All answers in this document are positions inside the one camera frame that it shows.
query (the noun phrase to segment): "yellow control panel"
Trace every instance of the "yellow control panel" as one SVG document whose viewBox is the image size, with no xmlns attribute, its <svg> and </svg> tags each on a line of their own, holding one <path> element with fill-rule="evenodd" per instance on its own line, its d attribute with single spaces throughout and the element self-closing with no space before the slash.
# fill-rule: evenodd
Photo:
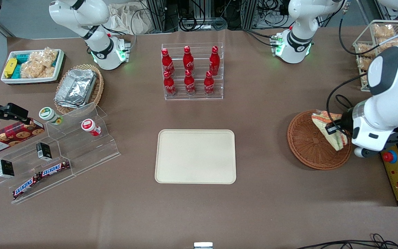
<svg viewBox="0 0 398 249">
<path fill-rule="evenodd" d="M 382 151 L 381 154 L 395 198 L 398 200 L 398 148 L 393 145 L 387 150 Z"/>
</svg>

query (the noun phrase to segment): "aluminum foil container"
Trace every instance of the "aluminum foil container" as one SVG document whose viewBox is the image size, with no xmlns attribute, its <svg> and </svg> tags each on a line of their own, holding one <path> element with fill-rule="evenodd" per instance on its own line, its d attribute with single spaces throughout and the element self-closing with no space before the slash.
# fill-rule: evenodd
<svg viewBox="0 0 398 249">
<path fill-rule="evenodd" d="M 72 69 L 65 76 L 54 100 L 65 107 L 78 108 L 90 100 L 96 81 L 92 70 Z"/>
</svg>

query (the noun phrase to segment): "cookie box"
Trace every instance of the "cookie box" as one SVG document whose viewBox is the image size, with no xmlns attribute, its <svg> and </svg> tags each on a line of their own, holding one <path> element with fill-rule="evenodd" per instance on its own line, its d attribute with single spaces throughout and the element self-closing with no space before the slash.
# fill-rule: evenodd
<svg viewBox="0 0 398 249">
<path fill-rule="evenodd" d="M 30 118 L 30 124 L 16 122 L 0 129 L 0 151 L 44 132 L 44 125 Z"/>
<path fill-rule="evenodd" d="M 16 55 L 24 55 L 24 54 L 30 54 L 31 52 L 38 52 L 42 51 L 43 49 L 40 50 L 25 50 L 25 51 L 12 51 L 8 55 L 7 61 L 4 64 L 4 66 L 7 64 L 8 60 L 11 58 L 15 58 Z M 47 78 L 27 78 L 27 79 L 8 79 L 5 77 L 4 72 L 1 74 L 1 81 L 6 83 L 7 85 L 33 85 L 33 84 L 44 84 L 44 83 L 57 83 L 57 79 L 60 76 L 61 69 L 63 66 L 63 61 L 65 58 L 64 52 L 61 49 L 55 49 L 58 51 L 58 56 L 56 60 L 56 66 L 55 66 L 55 71 L 53 72 L 52 77 L 47 77 Z"/>
</svg>

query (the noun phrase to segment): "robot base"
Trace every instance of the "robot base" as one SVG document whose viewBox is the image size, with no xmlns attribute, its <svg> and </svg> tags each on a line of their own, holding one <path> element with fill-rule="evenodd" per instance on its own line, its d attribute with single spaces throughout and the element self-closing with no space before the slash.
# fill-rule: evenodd
<svg viewBox="0 0 398 249">
<path fill-rule="evenodd" d="M 97 58 L 93 52 L 93 59 L 104 70 L 113 70 L 120 66 L 122 63 L 128 62 L 130 57 L 130 43 L 125 42 L 123 39 L 118 39 L 112 36 L 110 39 L 113 41 L 113 49 L 106 58 Z"/>
<path fill-rule="evenodd" d="M 294 47 L 292 47 L 288 41 L 287 37 L 289 32 L 290 30 L 287 29 L 282 33 L 277 33 L 276 36 L 272 36 L 270 38 L 270 44 L 278 46 L 272 47 L 271 51 L 273 53 L 273 56 L 278 56 L 287 63 L 300 63 L 310 52 L 311 44 L 309 44 L 306 48 L 305 46 L 298 47 L 297 50 L 299 52 L 296 52 Z"/>
</svg>

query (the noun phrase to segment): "wicker basket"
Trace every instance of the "wicker basket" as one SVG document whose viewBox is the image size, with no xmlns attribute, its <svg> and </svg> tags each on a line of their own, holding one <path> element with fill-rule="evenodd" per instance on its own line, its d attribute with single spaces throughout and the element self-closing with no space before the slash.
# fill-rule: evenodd
<svg viewBox="0 0 398 249">
<path fill-rule="evenodd" d="M 96 78 L 95 87 L 93 88 L 89 103 L 95 102 L 95 104 L 98 104 L 99 101 L 101 100 L 102 91 L 104 90 L 104 79 L 102 79 L 102 75 L 101 75 L 101 72 L 99 72 L 99 69 L 97 69 L 95 66 L 87 65 L 87 64 L 76 66 L 73 69 L 81 69 L 81 70 L 90 69 L 90 70 L 96 72 L 98 77 Z M 59 85 L 56 89 L 56 93 L 59 91 L 59 88 L 61 87 L 62 82 L 64 81 L 64 78 L 65 78 L 65 76 L 67 76 L 68 72 L 70 72 L 70 70 L 67 71 L 65 73 L 65 75 L 61 78 Z M 55 102 L 55 106 L 56 106 L 56 109 L 62 114 L 69 113 L 75 109 L 75 108 L 60 106 L 56 102 Z"/>
<path fill-rule="evenodd" d="M 293 118 L 287 132 L 288 144 L 297 159 L 311 168 L 338 168 L 351 155 L 351 140 L 348 138 L 348 144 L 336 151 L 311 120 L 314 112 L 316 110 L 301 112 Z"/>
</svg>

